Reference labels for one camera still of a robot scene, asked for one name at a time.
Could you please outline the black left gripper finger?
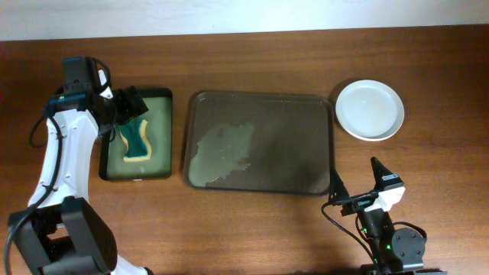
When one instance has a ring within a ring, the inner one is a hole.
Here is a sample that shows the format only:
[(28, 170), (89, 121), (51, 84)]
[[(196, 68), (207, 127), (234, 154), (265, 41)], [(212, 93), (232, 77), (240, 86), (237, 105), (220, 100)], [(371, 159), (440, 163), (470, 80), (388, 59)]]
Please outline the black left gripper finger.
[(144, 102), (139, 91), (130, 86), (124, 91), (125, 95), (125, 113), (127, 119), (138, 117), (148, 111), (148, 107)]
[(115, 125), (126, 124), (131, 119), (131, 106), (129, 103), (129, 88), (118, 89), (112, 92), (112, 103), (115, 107)]

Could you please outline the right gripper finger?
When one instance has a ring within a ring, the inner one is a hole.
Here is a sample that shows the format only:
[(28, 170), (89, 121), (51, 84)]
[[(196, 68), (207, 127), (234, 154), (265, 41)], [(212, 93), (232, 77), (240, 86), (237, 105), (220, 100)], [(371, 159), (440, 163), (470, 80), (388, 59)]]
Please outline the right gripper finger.
[(399, 187), (400, 177), (388, 170), (376, 157), (371, 158), (375, 187)]
[(338, 202), (350, 197), (345, 184), (335, 168), (330, 171), (329, 201)]

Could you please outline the green and yellow sponge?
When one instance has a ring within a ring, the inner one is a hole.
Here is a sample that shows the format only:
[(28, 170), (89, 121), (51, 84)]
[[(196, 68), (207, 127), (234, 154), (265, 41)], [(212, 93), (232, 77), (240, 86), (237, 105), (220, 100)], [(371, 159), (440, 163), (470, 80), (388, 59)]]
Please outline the green and yellow sponge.
[(146, 135), (148, 122), (143, 118), (131, 119), (118, 129), (126, 146), (123, 161), (126, 163), (147, 161), (151, 158), (152, 147)]

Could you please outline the white plate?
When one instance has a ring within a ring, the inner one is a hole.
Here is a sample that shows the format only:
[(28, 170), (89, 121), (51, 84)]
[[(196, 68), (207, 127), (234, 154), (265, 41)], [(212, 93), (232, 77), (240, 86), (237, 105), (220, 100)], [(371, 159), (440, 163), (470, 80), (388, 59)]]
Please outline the white plate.
[(363, 79), (341, 90), (335, 114), (351, 136), (362, 141), (384, 141), (401, 129), (405, 109), (400, 96), (388, 85)]

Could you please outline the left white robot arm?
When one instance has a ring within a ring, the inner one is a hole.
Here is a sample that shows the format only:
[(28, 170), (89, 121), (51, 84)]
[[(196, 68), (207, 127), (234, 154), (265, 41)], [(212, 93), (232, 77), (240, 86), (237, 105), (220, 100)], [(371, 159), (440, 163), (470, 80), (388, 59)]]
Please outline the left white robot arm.
[(24, 211), (8, 217), (5, 272), (16, 246), (32, 274), (149, 274), (118, 254), (115, 236), (89, 204), (96, 139), (147, 112), (135, 87), (109, 98), (96, 92), (62, 93), (44, 109), (48, 140), (40, 179)]

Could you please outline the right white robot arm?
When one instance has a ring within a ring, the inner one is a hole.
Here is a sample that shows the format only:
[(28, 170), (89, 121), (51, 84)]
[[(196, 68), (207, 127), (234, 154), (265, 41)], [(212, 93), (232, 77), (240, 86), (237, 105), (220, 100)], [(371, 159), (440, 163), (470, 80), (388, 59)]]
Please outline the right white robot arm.
[(371, 159), (374, 188), (352, 196), (335, 168), (334, 115), (317, 95), (206, 91), (189, 110), (184, 178), (194, 189), (325, 196), (355, 217), (366, 274), (414, 274), (424, 266), (426, 232), (394, 222), (402, 179)]

